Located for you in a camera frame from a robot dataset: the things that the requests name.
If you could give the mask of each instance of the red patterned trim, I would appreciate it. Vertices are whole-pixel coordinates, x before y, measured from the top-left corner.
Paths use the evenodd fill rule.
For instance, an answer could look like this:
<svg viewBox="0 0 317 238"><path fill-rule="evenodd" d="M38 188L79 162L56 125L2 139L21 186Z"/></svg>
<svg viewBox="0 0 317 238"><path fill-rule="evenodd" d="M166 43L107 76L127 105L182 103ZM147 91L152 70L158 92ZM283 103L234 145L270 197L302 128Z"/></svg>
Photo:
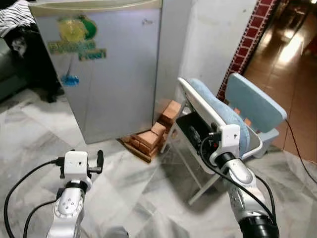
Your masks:
<svg viewBox="0 0 317 238"><path fill-rule="evenodd" d="M239 46L230 63L217 97L224 101L224 94L227 87L228 77L231 73L241 73L245 68L250 55L255 49L260 36L265 28L268 17L272 13L272 9L276 0L258 0L250 17L247 28L245 29Z"/></svg>

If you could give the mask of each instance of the black cable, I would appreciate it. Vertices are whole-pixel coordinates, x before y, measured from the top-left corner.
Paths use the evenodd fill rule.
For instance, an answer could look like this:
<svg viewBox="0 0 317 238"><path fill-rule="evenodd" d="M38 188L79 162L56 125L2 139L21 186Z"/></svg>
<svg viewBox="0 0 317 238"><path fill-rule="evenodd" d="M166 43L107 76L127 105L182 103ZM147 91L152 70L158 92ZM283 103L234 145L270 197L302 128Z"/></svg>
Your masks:
<svg viewBox="0 0 317 238"><path fill-rule="evenodd" d="M204 143L208 140L211 139L211 136L207 136L205 139L202 140L202 143L200 145L200 155L201 157L203 157L203 145ZM209 163L205 163L206 166L211 169L212 171L214 171L216 174L218 174L219 176L221 176L222 178L224 178L225 180L227 180L228 182L232 183L233 185L237 186L238 188L240 188L242 191L244 191L246 194L248 194L250 197L252 197L254 200L256 200L257 203L259 203L263 209L268 213L268 216L270 217L270 219L273 221L274 225L277 226L276 223L276 219L273 216L273 214L271 213L271 211L265 206L264 203L262 203L257 197L255 197L251 192L249 192L246 188L244 188L243 186L241 186L240 184L238 184L237 182L233 181L230 177L228 177L227 175L225 175L224 173L217 171L215 168L213 168Z"/></svg>
<svg viewBox="0 0 317 238"><path fill-rule="evenodd" d="M298 153L298 156L299 156L299 158L301 159L301 162L302 162L302 165L303 165L303 167L304 167L304 169L305 169L305 171L306 171L306 173L308 174L308 176L317 184L317 181L311 176L311 174L308 172L308 170L307 170L307 168L306 168L306 166L304 165L304 162L303 162L303 159L302 159L302 156L301 156L301 154L299 153L299 149L298 149L298 146L297 146L297 143L296 143L296 140L295 140L295 137L294 137L294 133L293 133L293 129L292 129L292 127L291 127L291 125L290 125L290 123L289 123L289 121L288 120L286 120L286 122L287 122L287 125L288 125L288 127L291 129L291 133L292 133L292 137L293 137L293 140L294 140L294 143L295 143L295 147L296 147L296 150L297 150L297 153Z"/></svg>
<svg viewBox="0 0 317 238"><path fill-rule="evenodd" d="M272 214L273 214L273 217L274 217L275 220L276 220L275 202L274 202L274 197L273 197L272 190L271 190L271 188L268 186L268 184L267 184L260 176L258 176L258 175L255 175L255 176L256 176L256 178L257 178L258 180L260 180L260 181L264 184L264 186L266 187L266 189L267 189L267 191L268 191L269 199L270 199L270 201L271 201Z"/></svg>
<svg viewBox="0 0 317 238"><path fill-rule="evenodd" d="M24 225L24 231L23 231L23 238L27 238L27 234L28 234L28 228L29 228L29 223L30 223L30 220L31 220L31 217L32 215L41 207L45 206L45 205L49 205L51 203L54 203L56 202L57 199L53 200L53 201L49 201L49 202L45 202L45 203L42 203L41 205L35 207L29 214L28 218L26 219L26 222L25 222L25 225Z"/></svg>
<svg viewBox="0 0 317 238"><path fill-rule="evenodd" d="M12 193L14 192L14 190L16 189L16 187L19 186L20 183L22 183L29 175L31 175L32 173L34 173L36 170L40 169L41 167L44 167L45 165L49 165L49 164L55 164L57 162L57 160L51 160L48 161L44 164L41 164L39 166L37 166L36 168L32 169L30 172L28 172L25 176L23 176L23 178L21 178L13 187L12 189L9 191L8 195L5 198L5 202L4 202L4 212L3 212L3 217L4 217L4 224L5 224L5 229L6 232L9 235L9 238L15 238L11 227L10 227L10 223L9 223L9 219L8 219L8 205L9 205L9 200L10 197L12 195Z"/></svg>

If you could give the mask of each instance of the black and white striped cloth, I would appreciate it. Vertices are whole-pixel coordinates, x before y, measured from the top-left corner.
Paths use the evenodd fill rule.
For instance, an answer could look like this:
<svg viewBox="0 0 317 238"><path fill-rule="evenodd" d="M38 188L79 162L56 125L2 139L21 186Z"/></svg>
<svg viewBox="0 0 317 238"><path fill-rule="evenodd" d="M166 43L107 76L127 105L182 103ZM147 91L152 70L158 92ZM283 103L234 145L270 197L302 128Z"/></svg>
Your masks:
<svg viewBox="0 0 317 238"><path fill-rule="evenodd" d="M26 0L18 0L12 6L0 10L0 37L19 26L30 26L35 20Z"/></svg>

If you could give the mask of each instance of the tiled floor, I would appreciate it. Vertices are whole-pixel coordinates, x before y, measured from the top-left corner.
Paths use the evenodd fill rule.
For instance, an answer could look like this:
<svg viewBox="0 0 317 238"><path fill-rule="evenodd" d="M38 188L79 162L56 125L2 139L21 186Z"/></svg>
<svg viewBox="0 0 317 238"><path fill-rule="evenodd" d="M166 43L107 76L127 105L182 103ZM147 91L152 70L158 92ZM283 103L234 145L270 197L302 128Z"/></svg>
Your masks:
<svg viewBox="0 0 317 238"><path fill-rule="evenodd" d="M302 56L316 32L317 19L307 21L288 43L271 27L257 48L244 76L271 96L288 115L301 156L317 162L317 58ZM284 122L274 145L297 155L290 129Z"/></svg>
<svg viewBox="0 0 317 238"><path fill-rule="evenodd" d="M19 178L72 148L87 151L90 164L96 162L99 149L106 156L103 173L93 175L92 189L86 194L82 238L104 238L111 226L125 227L131 238L242 237L225 192L211 188L188 205L198 186L172 149L146 164L116 140L86 145L66 98L48 104L31 90L0 104L0 213L6 194ZM280 237L316 237L317 187L298 158L271 147L263 158L246 163L272 188ZM316 175L317 167L305 163ZM200 182L209 179L195 160L190 164L195 165ZM59 169L46 166L17 188L9 203L15 237L22 237L28 213L52 200L61 184ZM269 203L265 188L258 186ZM52 212L52 206L46 206L33 215L28 237L45 237ZM0 238L6 237L0 216Z"/></svg>

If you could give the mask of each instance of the fridge door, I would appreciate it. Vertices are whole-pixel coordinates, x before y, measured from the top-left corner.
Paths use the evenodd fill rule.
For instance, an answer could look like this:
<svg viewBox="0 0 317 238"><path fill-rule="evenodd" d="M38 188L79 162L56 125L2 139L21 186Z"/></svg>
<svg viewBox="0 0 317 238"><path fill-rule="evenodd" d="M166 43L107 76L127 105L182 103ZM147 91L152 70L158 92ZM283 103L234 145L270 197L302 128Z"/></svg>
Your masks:
<svg viewBox="0 0 317 238"><path fill-rule="evenodd" d="M160 26L157 3L116 5L116 10L87 5L91 8L79 12L73 2L53 3L49 14L46 8L51 3L31 7L86 143L151 128ZM74 11L65 8L70 5Z"/></svg>

